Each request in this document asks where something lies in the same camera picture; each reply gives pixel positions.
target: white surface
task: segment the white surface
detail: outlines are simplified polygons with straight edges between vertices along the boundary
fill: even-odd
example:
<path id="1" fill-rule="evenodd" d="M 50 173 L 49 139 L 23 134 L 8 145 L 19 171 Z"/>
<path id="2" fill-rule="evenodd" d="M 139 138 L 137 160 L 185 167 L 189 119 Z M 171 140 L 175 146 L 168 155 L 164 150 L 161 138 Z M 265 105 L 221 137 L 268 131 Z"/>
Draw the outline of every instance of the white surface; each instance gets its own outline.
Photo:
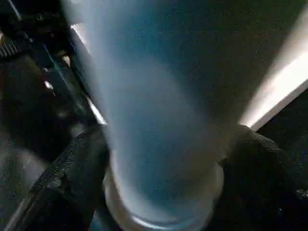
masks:
<path id="1" fill-rule="evenodd" d="M 240 123 L 258 130 L 308 88 L 308 12 L 293 32 L 251 100 Z"/>

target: blurry cylindrical object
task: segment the blurry cylindrical object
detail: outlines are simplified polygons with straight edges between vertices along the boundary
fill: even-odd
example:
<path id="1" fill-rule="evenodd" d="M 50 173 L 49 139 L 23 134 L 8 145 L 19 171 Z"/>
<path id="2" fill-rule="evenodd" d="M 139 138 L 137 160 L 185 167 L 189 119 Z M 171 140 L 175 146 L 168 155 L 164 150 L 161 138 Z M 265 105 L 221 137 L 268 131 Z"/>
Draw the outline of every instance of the blurry cylindrical object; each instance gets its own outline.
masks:
<path id="1" fill-rule="evenodd" d="M 206 223 L 230 125 L 304 2 L 86 1 L 96 65 L 88 81 L 109 125 L 115 185 L 135 222 L 169 231 Z"/>

